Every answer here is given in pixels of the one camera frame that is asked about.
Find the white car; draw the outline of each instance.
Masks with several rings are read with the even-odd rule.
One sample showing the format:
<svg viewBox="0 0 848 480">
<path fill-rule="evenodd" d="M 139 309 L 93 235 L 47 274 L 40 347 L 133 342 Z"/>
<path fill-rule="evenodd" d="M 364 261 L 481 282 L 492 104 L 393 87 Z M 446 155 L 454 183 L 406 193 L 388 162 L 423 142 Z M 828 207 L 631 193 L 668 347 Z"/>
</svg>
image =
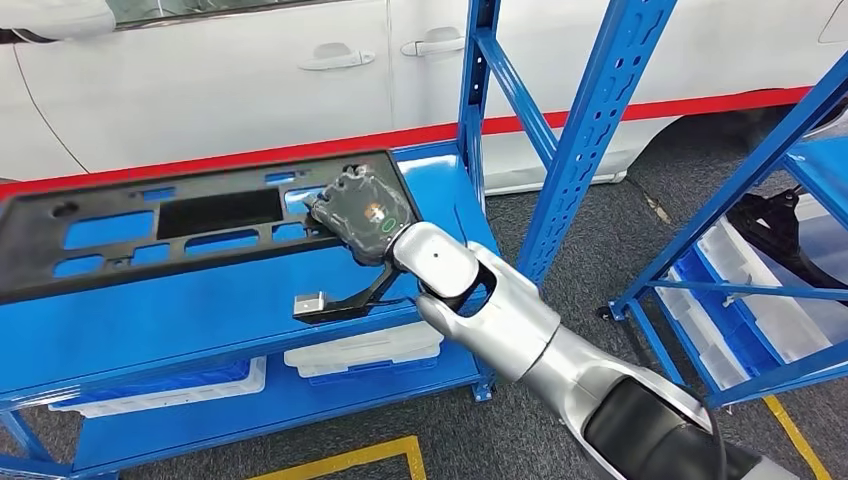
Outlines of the white car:
<svg viewBox="0 0 848 480">
<path fill-rule="evenodd" d="M 502 2 L 498 38 L 555 127 L 606 5 Z M 0 177 L 452 138 L 466 12 L 464 0 L 3 0 L 0 27 L 16 34 L 0 37 Z M 621 180 L 683 115 L 797 102 L 846 48 L 848 0 L 680 0 L 595 181 Z M 490 84 L 487 191 L 538 188 L 544 169 Z"/>
</svg>

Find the white plastic bin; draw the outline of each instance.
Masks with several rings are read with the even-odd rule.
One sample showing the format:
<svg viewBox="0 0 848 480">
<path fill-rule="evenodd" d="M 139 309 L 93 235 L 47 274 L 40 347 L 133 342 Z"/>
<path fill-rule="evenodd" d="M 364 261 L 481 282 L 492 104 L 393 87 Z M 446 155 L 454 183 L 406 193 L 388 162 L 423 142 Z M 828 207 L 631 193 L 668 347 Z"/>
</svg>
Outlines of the white plastic bin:
<svg viewBox="0 0 848 480">
<path fill-rule="evenodd" d="M 680 281 L 680 275 L 674 268 L 669 269 L 668 277 Z M 730 388 L 750 378 L 710 316 L 688 290 L 658 287 L 656 291 L 660 301 L 692 341 L 701 363 L 720 389 Z"/>
<path fill-rule="evenodd" d="M 84 417 L 94 418 L 259 393 L 265 389 L 265 367 L 265 357 L 256 357 L 250 361 L 247 376 L 238 381 L 178 388 L 72 405 L 53 404 L 49 408 L 61 412 L 76 411 Z"/>
<path fill-rule="evenodd" d="M 801 195 L 795 212 L 800 223 L 801 245 L 810 259 L 845 281 L 848 276 L 848 234 L 809 194 Z M 724 217 L 704 234 L 697 245 L 716 272 L 728 282 L 807 286 L 749 245 Z M 848 308 L 837 302 L 771 295 L 748 295 L 741 301 L 750 309 L 763 335 L 787 363 L 848 337 Z"/>
<path fill-rule="evenodd" d="M 312 378 L 347 372 L 358 365 L 437 357 L 442 340 L 442 334 L 433 327 L 417 322 L 289 350 L 283 360 L 297 368 L 301 377 Z"/>
</svg>

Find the rectangular cutout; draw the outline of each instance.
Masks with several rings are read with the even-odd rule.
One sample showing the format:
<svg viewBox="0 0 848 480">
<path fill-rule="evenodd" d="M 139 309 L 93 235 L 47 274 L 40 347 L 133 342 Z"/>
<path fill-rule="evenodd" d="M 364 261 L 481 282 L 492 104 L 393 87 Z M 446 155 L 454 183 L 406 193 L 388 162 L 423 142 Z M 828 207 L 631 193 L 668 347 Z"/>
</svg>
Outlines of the rectangular cutout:
<svg viewBox="0 0 848 480">
<path fill-rule="evenodd" d="M 145 202 L 157 202 L 161 200 L 167 200 L 169 198 L 173 198 L 174 194 L 177 192 L 177 189 L 174 187 L 164 187 L 164 188 L 156 188 L 153 190 L 145 190 L 141 192 L 142 198 L 144 198 Z"/>
<path fill-rule="evenodd" d="M 275 188 L 189 198 L 162 204 L 156 238 L 166 240 L 282 219 L 280 192 Z"/>
<path fill-rule="evenodd" d="M 171 246 L 167 243 L 138 247 L 133 252 L 133 258 L 130 261 L 130 265 L 148 265 L 167 260 L 168 250 L 170 247 Z"/>
<path fill-rule="evenodd" d="M 274 225 L 274 228 L 271 229 L 271 239 L 275 242 L 297 240 L 298 238 L 306 238 L 306 231 L 303 229 L 303 225 L 299 223 Z"/>
<path fill-rule="evenodd" d="M 103 255 L 86 255 L 85 257 L 62 260 L 53 267 L 56 278 L 71 277 L 91 273 L 103 265 Z"/>
<path fill-rule="evenodd" d="M 66 250 L 128 242 L 153 233 L 153 211 L 87 218 L 71 224 L 65 233 Z"/>
<path fill-rule="evenodd" d="M 185 253 L 186 255 L 199 255 L 233 248 L 252 247 L 257 243 L 259 243 L 259 232 L 249 228 L 192 238 L 186 242 Z"/>
<path fill-rule="evenodd" d="M 280 185 L 294 181 L 297 176 L 295 172 L 277 172 L 265 175 L 265 183 L 268 185 Z"/>
<path fill-rule="evenodd" d="M 306 199 L 307 195 L 314 194 L 318 195 L 319 193 L 324 191 L 324 187 L 309 187 L 309 188 L 300 188 L 297 190 L 289 190 L 285 194 L 286 199 L 286 211 L 294 214 L 305 214 L 309 212 L 309 209 L 306 208 L 306 204 L 303 201 Z"/>
</svg>

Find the red stripe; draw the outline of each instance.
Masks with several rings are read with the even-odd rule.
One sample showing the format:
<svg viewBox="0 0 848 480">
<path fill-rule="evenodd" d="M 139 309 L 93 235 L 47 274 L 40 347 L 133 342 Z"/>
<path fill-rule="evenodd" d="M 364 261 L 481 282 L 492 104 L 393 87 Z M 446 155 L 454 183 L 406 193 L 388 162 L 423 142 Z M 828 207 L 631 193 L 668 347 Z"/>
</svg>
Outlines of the red stripe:
<svg viewBox="0 0 848 480">
<path fill-rule="evenodd" d="M 810 87 L 797 87 L 777 90 L 721 95 L 717 97 L 690 98 L 665 102 L 630 105 L 624 112 L 623 120 L 642 120 L 678 115 L 698 115 L 732 110 L 770 107 L 797 103 Z M 565 125 L 568 112 L 551 112 L 545 119 L 553 128 Z M 248 153 L 236 153 L 220 157 L 150 165 L 146 167 L 111 170 L 68 177 L 48 178 L 29 182 L 7 183 L 0 185 L 0 199 L 13 194 L 49 191 L 65 188 L 77 188 L 95 184 L 156 178 L 179 173 L 217 170 L 240 165 L 295 160 L 298 158 L 330 155 L 377 148 L 396 148 L 422 143 L 450 140 L 456 137 L 456 123 L 430 125 L 427 127 L 376 133 L 362 137 L 327 140 L 324 142 L 292 145 Z M 515 116 L 487 118 L 483 123 L 483 134 L 511 133 L 521 130 L 521 124 Z"/>
</svg>

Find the yellow floor marking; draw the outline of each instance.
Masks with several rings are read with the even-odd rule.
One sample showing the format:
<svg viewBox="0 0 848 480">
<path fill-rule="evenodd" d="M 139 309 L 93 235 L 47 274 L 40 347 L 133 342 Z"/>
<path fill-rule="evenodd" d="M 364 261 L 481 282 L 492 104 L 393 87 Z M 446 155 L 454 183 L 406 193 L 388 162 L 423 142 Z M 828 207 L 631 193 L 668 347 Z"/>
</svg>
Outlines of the yellow floor marking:
<svg viewBox="0 0 848 480">
<path fill-rule="evenodd" d="M 412 480 L 427 480 L 427 475 L 424 473 L 424 459 L 421 458 L 421 447 L 418 446 L 418 437 L 415 435 L 260 475 L 250 480 L 308 480 L 396 455 L 406 455 L 406 464 L 409 466 L 409 476 Z"/>
<path fill-rule="evenodd" d="M 801 435 L 801 431 L 795 426 L 795 422 L 789 418 L 789 414 L 783 408 L 780 401 L 777 400 L 777 397 L 774 395 L 768 395 L 763 397 L 763 401 L 766 402 L 771 413 L 774 414 L 777 421 L 780 422 L 780 425 L 784 430 L 786 430 L 786 434 L 789 435 L 789 439 L 792 440 L 792 444 L 795 445 L 795 449 L 798 450 L 798 453 L 804 457 L 807 465 L 810 466 L 810 469 L 813 471 L 813 475 L 816 476 L 816 480 L 832 480 L 827 469 L 824 468 L 821 460 L 819 460 L 819 457 L 816 455 L 816 452 L 813 451 L 810 444 L 807 443 L 807 440 L 803 435 Z"/>
</svg>

